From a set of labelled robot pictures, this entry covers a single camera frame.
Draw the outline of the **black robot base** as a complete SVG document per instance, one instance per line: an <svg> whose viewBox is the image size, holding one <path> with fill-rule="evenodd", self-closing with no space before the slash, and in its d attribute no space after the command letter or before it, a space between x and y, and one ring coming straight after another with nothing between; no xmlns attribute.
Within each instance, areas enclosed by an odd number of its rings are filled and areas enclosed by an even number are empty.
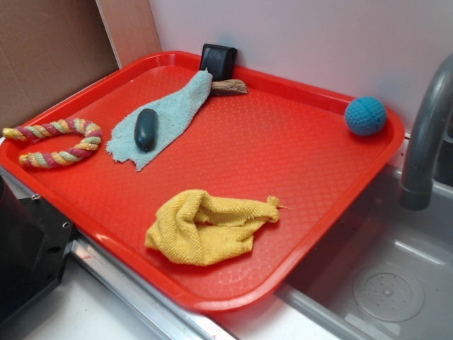
<svg viewBox="0 0 453 340"><path fill-rule="evenodd" d="M1 180L1 325L62 281L74 223L44 198L17 198Z"/></svg>

